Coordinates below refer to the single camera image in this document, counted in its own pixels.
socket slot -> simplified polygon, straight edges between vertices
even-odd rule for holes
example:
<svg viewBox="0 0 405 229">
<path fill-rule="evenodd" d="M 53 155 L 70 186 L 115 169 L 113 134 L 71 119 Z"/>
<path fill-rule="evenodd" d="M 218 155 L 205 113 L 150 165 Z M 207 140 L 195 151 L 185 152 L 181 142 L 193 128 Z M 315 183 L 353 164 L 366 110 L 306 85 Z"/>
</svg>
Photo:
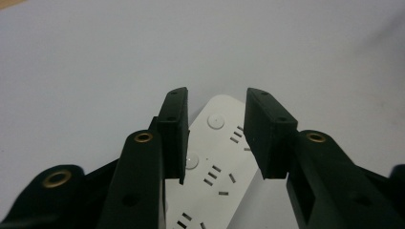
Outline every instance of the socket slot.
<svg viewBox="0 0 405 229">
<path fill-rule="evenodd" d="M 236 144 L 238 144 L 239 140 L 233 138 L 233 136 L 230 138 L 232 141 L 234 141 Z"/>
<path fill-rule="evenodd" d="M 232 180 L 232 183 L 236 183 L 236 179 L 232 174 L 229 174 L 230 180 Z"/>
<path fill-rule="evenodd" d="M 211 172 L 208 172 L 208 174 L 209 174 L 210 177 L 213 177 L 213 178 L 217 179 L 217 176 L 215 176 L 215 175 L 212 174 Z"/>
<path fill-rule="evenodd" d="M 189 221 L 191 221 L 191 217 L 190 216 L 188 216 L 187 214 L 185 214 L 185 213 L 182 213 L 182 216 L 184 217 L 184 218 L 186 218 L 187 220 L 189 220 Z"/>
<path fill-rule="evenodd" d="M 215 165 L 213 165 L 213 166 L 212 166 L 212 168 L 213 168 L 213 169 L 215 169 L 216 171 L 218 171 L 218 173 L 220 173 L 220 172 L 221 172 L 221 169 L 220 169 L 220 168 L 218 168 L 218 167 L 217 167 L 217 166 L 215 166 Z"/>
<path fill-rule="evenodd" d="M 234 132 L 233 134 L 235 134 L 235 135 L 238 136 L 238 137 L 242 137 L 242 135 L 239 134 L 239 133 L 237 133 L 237 132 Z"/>
<path fill-rule="evenodd" d="M 187 228 L 187 226 L 184 223 L 182 223 L 181 221 L 178 221 L 178 225 L 183 229 Z"/>
<path fill-rule="evenodd" d="M 211 181 L 209 181 L 208 179 L 204 179 L 203 180 L 205 183 L 207 183 L 209 186 L 212 186 L 213 185 L 213 183 L 211 182 Z"/>
</svg>

power strip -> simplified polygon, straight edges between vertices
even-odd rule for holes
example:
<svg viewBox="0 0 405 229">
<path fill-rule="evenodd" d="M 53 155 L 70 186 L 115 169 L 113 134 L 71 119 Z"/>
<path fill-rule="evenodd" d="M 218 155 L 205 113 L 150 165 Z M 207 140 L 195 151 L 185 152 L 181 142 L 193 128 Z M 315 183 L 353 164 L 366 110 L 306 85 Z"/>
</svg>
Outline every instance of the power strip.
<svg viewBox="0 0 405 229">
<path fill-rule="evenodd" d="M 258 168 L 244 116 L 243 102 L 217 95 L 193 122 L 184 185 L 166 180 L 166 228 L 227 228 Z"/>
</svg>

